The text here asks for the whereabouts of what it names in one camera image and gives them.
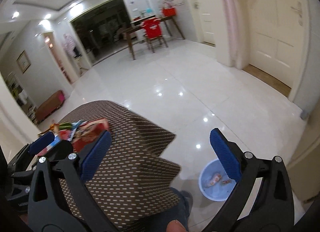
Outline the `person's right hand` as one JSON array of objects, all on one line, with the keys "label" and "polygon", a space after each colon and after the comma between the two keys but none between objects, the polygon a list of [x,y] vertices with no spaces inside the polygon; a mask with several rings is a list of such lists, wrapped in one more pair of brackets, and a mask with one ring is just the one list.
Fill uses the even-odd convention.
[{"label": "person's right hand", "polygon": [[187,232],[187,230],[181,222],[172,220],[168,223],[166,232]]}]

